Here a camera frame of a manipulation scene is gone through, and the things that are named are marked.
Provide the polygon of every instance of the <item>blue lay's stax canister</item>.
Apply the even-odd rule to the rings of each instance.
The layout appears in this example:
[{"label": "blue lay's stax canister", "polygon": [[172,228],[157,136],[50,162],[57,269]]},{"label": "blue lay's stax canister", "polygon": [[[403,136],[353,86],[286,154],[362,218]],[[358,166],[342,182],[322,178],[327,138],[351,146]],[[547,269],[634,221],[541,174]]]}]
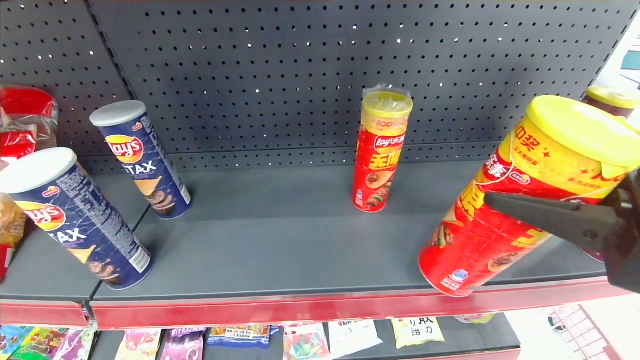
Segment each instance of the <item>blue lay's stax canister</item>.
[{"label": "blue lay's stax canister", "polygon": [[124,170],[161,219],[183,215],[191,196],[178,177],[141,101],[120,101],[94,111],[89,120],[104,135]]},{"label": "blue lay's stax canister", "polygon": [[130,288],[151,271],[148,251],[73,150],[56,147],[17,160],[0,172],[0,192],[113,289]]}]

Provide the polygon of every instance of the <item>store shelf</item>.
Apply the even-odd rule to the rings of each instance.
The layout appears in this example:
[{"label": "store shelf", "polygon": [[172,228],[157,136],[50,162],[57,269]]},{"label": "store shelf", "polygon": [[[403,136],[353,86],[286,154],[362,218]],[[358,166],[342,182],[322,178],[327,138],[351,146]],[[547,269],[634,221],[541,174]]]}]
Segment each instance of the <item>store shelf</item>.
[{"label": "store shelf", "polygon": [[[120,174],[93,178],[135,226],[148,204],[131,179]],[[80,303],[90,299],[98,283],[84,265],[29,221],[27,236],[0,284],[0,323],[84,326]]]},{"label": "store shelf", "polygon": [[455,315],[551,306],[625,293],[604,266],[549,240],[475,295],[446,297],[424,280],[419,250],[480,163],[400,166],[386,209],[351,204],[352,167],[182,174],[194,206],[138,238],[154,252],[147,279],[101,286],[101,329],[336,318]]},{"label": "store shelf", "polygon": [[[438,318],[445,336],[444,343],[396,349],[393,327],[389,320],[376,321],[382,344],[341,359],[491,359],[515,360],[520,353],[520,341],[504,314],[498,314],[486,325],[470,325],[454,318]],[[325,334],[329,334],[325,324]],[[100,334],[91,360],[113,360],[122,341],[124,331],[106,331]],[[161,359],[162,349],[156,359]],[[204,360],[282,360],[282,331],[271,337],[268,350],[205,347]]]}]

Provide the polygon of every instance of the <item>red shelf edge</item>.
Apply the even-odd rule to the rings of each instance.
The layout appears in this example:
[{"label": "red shelf edge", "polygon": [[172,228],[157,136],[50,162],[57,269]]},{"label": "red shelf edge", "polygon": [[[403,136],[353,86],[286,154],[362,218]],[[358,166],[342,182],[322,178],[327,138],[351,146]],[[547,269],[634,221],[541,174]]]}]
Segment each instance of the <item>red shelf edge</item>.
[{"label": "red shelf edge", "polygon": [[82,306],[67,301],[0,300],[0,324],[87,327]]},{"label": "red shelf edge", "polygon": [[425,357],[418,360],[518,360],[520,351],[521,348],[518,347],[500,351],[476,352],[474,354]]},{"label": "red shelf edge", "polygon": [[626,295],[606,277],[487,286],[465,298],[429,291],[381,291],[202,300],[93,301],[100,330],[212,326],[350,318],[452,316],[549,307]]}]

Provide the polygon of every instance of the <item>candy bag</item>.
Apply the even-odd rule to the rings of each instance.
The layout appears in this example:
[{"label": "candy bag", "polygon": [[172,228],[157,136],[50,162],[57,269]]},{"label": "candy bag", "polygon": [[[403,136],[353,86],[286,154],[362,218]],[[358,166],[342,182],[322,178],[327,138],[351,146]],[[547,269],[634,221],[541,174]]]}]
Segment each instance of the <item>candy bag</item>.
[{"label": "candy bag", "polygon": [[164,336],[162,360],[202,360],[206,327],[186,327],[167,330]]},{"label": "candy bag", "polygon": [[88,360],[94,337],[90,329],[69,329],[55,360]]},{"label": "candy bag", "polygon": [[[58,103],[46,92],[0,84],[0,170],[19,158],[57,143]],[[0,194],[0,282],[24,235],[26,215]]]},{"label": "candy bag", "polygon": [[33,331],[30,326],[0,326],[0,360],[7,360]]},{"label": "candy bag", "polygon": [[212,327],[207,345],[232,348],[269,348],[269,325]]},{"label": "candy bag", "polygon": [[342,320],[329,323],[329,349],[334,359],[382,344],[373,320]]},{"label": "candy bag", "polygon": [[116,360],[154,360],[162,329],[125,330]]},{"label": "candy bag", "polygon": [[488,323],[495,316],[496,313],[488,314],[471,314],[471,315],[458,315],[454,318],[463,323]]},{"label": "candy bag", "polygon": [[54,359],[63,341],[65,341],[67,332],[68,329],[63,328],[48,329],[45,327],[36,327],[13,353],[11,359]]},{"label": "candy bag", "polygon": [[421,345],[429,341],[444,342],[438,319],[435,317],[391,319],[391,324],[396,335],[396,348]]},{"label": "candy bag", "polygon": [[284,325],[282,360],[332,360],[322,323],[301,322]]}]

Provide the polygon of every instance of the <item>white snack package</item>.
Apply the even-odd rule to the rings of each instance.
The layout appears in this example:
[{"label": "white snack package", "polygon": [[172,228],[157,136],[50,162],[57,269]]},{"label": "white snack package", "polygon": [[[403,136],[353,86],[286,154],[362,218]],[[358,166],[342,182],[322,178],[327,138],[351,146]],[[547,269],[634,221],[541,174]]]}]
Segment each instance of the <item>white snack package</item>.
[{"label": "white snack package", "polygon": [[421,345],[429,341],[444,342],[444,335],[435,316],[391,319],[396,335],[396,348]]},{"label": "white snack package", "polygon": [[373,320],[329,322],[329,349],[334,359],[382,344]]}]

